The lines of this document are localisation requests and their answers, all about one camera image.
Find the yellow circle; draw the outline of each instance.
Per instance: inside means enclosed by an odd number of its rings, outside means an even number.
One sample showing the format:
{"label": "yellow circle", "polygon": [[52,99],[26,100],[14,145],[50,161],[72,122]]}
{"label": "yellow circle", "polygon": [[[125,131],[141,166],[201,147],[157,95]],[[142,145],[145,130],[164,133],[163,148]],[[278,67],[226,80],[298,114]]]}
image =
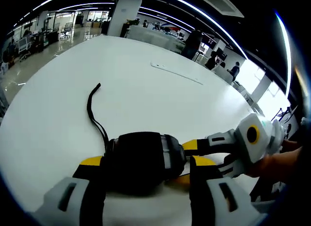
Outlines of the yellow circle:
{"label": "yellow circle", "polygon": [[259,132],[259,130],[258,130],[258,127],[255,126],[255,125],[251,125],[251,126],[248,128],[247,132],[249,131],[250,128],[254,128],[254,129],[255,129],[255,131],[256,131],[256,139],[255,139],[255,141],[250,142],[248,136],[246,136],[246,137],[247,137],[248,142],[249,142],[250,144],[256,144],[256,143],[258,142],[258,140],[259,140],[260,132]]}

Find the ceiling duct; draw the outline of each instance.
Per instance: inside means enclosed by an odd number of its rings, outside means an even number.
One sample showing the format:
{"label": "ceiling duct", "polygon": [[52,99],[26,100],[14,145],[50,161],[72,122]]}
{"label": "ceiling duct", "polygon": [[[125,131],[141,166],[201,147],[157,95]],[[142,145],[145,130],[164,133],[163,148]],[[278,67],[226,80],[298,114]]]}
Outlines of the ceiling duct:
{"label": "ceiling duct", "polygon": [[244,18],[244,15],[229,0],[203,0],[224,16]]}

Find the yellow panel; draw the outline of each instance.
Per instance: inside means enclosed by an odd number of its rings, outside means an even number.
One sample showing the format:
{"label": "yellow panel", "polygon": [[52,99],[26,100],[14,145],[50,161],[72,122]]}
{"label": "yellow panel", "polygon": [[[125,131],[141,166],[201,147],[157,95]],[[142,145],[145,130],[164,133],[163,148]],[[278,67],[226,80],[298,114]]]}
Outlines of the yellow panel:
{"label": "yellow panel", "polygon": [[179,176],[178,178],[173,179],[172,182],[181,185],[190,185],[190,174]]}
{"label": "yellow panel", "polygon": [[203,156],[193,156],[193,158],[195,159],[196,166],[216,165],[214,161]]}
{"label": "yellow panel", "polygon": [[85,159],[81,162],[82,165],[93,165],[99,166],[101,163],[102,156],[96,156],[92,158]]}
{"label": "yellow panel", "polygon": [[185,142],[183,144],[184,150],[198,150],[198,144],[196,142],[196,139]]}

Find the white pillar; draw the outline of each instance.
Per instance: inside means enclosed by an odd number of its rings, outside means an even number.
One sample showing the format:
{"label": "white pillar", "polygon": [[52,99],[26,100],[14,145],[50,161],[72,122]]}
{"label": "white pillar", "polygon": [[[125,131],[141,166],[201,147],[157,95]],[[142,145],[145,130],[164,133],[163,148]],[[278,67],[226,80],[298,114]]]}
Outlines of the white pillar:
{"label": "white pillar", "polygon": [[113,13],[108,35],[120,36],[122,26],[129,20],[135,20],[142,0],[119,0]]}
{"label": "white pillar", "polygon": [[87,21],[88,11],[83,11],[82,15],[83,15],[83,24],[84,24]]}
{"label": "white pillar", "polygon": [[43,11],[40,15],[39,15],[39,19],[36,21],[36,30],[41,30],[41,28],[43,28],[44,26],[44,20],[47,18],[48,16],[48,11]]}
{"label": "white pillar", "polygon": [[225,49],[225,43],[222,40],[217,38],[215,38],[214,40],[217,42],[217,44],[215,45],[213,51],[217,51],[218,48],[220,48],[221,50]]}
{"label": "white pillar", "polygon": [[259,82],[258,86],[253,91],[251,98],[254,102],[258,102],[260,98],[264,95],[266,90],[271,84],[271,80],[267,77],[267,75],[264,75],[262,80]]}

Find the white table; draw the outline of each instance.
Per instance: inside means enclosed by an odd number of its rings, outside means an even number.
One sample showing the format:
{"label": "white table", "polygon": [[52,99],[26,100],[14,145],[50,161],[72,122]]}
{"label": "white table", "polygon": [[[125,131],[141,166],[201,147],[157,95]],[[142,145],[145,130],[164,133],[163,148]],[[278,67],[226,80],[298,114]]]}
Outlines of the white table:
{"label": "white table", "polygon": [[[154,68],[151,62],[203,85]],[[26,210],[36,210],[44,193],[72,176],[82,160],[103,154],[102,137],[86,112],[88,95],[99,82],[92,108],[109,139],[156,131],[184,143],[236,128],[252,112],[235,89],[178,54],[118,37],[85,41],[26,83],[0,127],[1,172]],[[104,212],[107,221],[138,217],[135,225],[191,221],[188,195],[167,187],[148,198],[108,197]]]}

